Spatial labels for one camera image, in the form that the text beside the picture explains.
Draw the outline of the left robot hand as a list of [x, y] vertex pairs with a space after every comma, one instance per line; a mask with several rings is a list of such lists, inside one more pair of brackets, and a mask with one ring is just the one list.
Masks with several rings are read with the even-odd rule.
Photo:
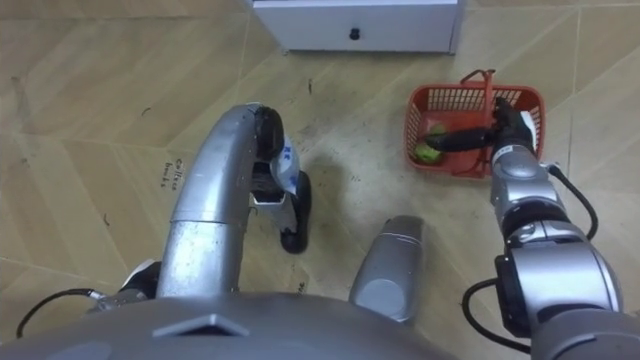
[[156, 297], [160, 277], [161, 261], [148, 259], [139, 264], [125, 280], [120, 292], [137, 290], [147, 299]]

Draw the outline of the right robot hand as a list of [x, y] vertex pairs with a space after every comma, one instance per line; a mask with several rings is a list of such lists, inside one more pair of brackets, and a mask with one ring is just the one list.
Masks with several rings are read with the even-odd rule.
[[424, 142], [440, 152], [464, 152], [492, 147], [495, 151], [507, 145], [525, 147], [532, 154], [535, 130], [525, 122], [523, 115], [505, 98], [497, 97], [490, 127], [475, 127], [441, 134], [429, 134]]

